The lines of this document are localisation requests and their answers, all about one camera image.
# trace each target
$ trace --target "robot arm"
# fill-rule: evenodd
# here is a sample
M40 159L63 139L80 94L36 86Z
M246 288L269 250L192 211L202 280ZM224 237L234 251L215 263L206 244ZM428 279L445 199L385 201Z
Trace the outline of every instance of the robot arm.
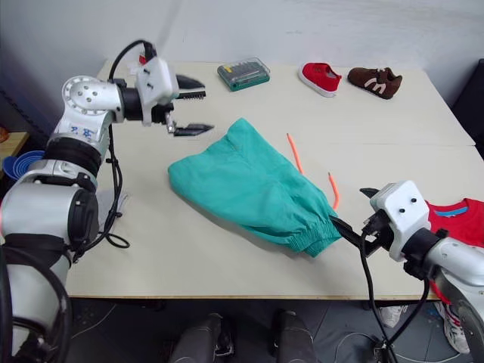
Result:
M364 243L367 256L382 247L395 261L405 260L410 275L434 280L457 309L475 362L483 363L484 249L447 237L447 231L432 233L429 208L412 181L361 191L371 198L375 214L365 222L363 236L333 218L341 235L357 247ZM368 235L375 240L361 238Z
M190 83L187 88L201 85L188 77L181 80ZM144 126L162 123L174 136L211 129L177 127L171 112L178 96L177 77L158 57L139 70L135 88L127 88L122 80L102 82L90 76L73 77L64 84L64 114L43 159L31 165L2 201L0 232L5 237L2 252L14 327L12 337L0 333L0 360L37 361L53 351L61 355L57 361L64 360L67 350L59 352L55 328L58 312L69 310L62 285L70 265L98 235L96 178L110 148L110 125L125 118L141 120ZM63 299L59 290L64 291ZM2 322L6 318L8 314L2 314Z

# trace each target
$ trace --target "sneaker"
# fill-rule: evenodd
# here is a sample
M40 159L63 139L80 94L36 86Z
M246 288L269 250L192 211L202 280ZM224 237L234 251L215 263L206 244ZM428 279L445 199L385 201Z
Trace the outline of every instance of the sneaker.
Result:
M395 76L388 67L384 70L353 68L348 73L348 80L353 85L386 100L392 98L402 84L402 76Z
M341 76L326 63L307 63L299 69L299 78L309 87L325 97L334 97Z
M444 334L448 343L459 353L469 353L470 350L461 326L461 320L452 311L451 306L440 301L435 302L433 305L442 319L444 319Z
M380 308L380 316L383 322L383 325L386 327L395 327L399 320L402 313L406 312L408 306L388 306L386 308Z

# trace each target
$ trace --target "black wire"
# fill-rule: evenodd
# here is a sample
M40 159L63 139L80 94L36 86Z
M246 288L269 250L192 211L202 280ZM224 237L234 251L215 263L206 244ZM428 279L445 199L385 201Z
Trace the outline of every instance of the black wire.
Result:
M128 44L119 54L118 56L116 57L116 59L114 60L113 62L113 65L111 66L111 71L109 72L109 77L108 77L108 81L111 81L113 80L114 78L114 72L116 71L116 68L118 67L118 64L119 62L121 61L121 58L123 58L126 53L128 53L131 49L133 49L136 45L138 44L142 44L142 45L146 45L146 44L149 44L151 45L151 43L143 40L143 39L139 39L139 40L135 40L133 43L130 43Z
M111 66L111 69L109 72L108 82L113 81L116 68L119 65L119 62L121 61L121 59L126 55L126 53L128 53L128 51L130 51L136 45L140 45L140 44L144 46L145 55L147 56L147 59L153 57L156 54L153 45L145 40L139 39L128 44L114 60L113 65ZM119 196L121 195L121 190L123 189L123 173L121 172L121 168L119 167L119 161L116 158L116 154L114 153L114 136L113 136L112 125L109 126L108 132L109 132L108 149L110 154L110 159L108 162L111 163L111 170L113 173L113 204L111 205L111 208L106 217L106 221L104 222L103 231L99 232L99 236L93 242L91 242L88 246L84 246L82 248L82 254L85 253L86 251L89 251L93 247L97 246L104 238L106 238L106 240L111 245L117 248L129 248L131 246L130 243L125 238L120 237L116 234L110 233L110 230L113 227L116 217L120 216L120 214L117 212L117 209L118 209ZM114 242L113 238L120 240L122 243L119 244L117 242Z
M72 334L72 306L67 295L67 291L57 275L48 267L40 262L36 257L18 248L4 247L7 253L17 255L25 262L28 262L35 270L41 274L52 286L59 302L58 315L62 317L61 334L57 342L57 362L63 363L69 351L70 336Z
M414 320L414 318L417 316L417 314L420 312L422 309L422 306L424 306L424 303L427 301L427 297L429 296L429 291L430 291L430 282L428 278L425 278L423 280L423 294L422 297L420 298L417 306L415 307L414 311L410 314L410 316L405 320L405 322L402 324L402 326L396 331L395 334L390 338L388 341L388 344L393 344L403 333L403 331L407 328L408 325Z
M371 278L370 268L368 267L368 262L366 260L365 238L366 238L366 234L362 234L359 249L360 249L360 260L361 260L361 264L363 265L363 270L365 271L366 282L368 285L368 296L369 296L368 301L370 302L371 311L375 315L375 318L377 319L377 323L380 326L381 332L383 334L383 338L385 340L385 344L387 345L387 349L392 355L394 362L397 363L398 360L396 358L395 352L393 351L393 347L390 344L388 344L389 342L388 335L386 334L385 327L383 326L380 316L378 315L377 305L375 304L373 279Z
M12 299L8 280L7 261L0 246L0 361L8 361L12 354Z

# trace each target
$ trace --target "red sneaker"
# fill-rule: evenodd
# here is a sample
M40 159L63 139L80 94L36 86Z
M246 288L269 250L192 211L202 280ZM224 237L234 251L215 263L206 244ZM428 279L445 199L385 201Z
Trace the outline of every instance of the red sneaker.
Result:
M306 63L299 69L300 79L320 95L334 97L341 76L326 63Z

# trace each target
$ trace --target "white sneaker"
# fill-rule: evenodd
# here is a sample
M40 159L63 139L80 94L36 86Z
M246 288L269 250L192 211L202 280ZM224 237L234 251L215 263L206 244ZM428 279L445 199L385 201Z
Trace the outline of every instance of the white sneaker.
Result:
M386 308L380 308L380 316L383 325L386 327L395 327L403 312L406 312L408 306L388 306Z
M436 307L439 315L442 316L442 319L444 319L444 334L448 343L459 353L469 353L470 350L461 326L461 320L452 311L451 306L440 301L435 302L433 305Z

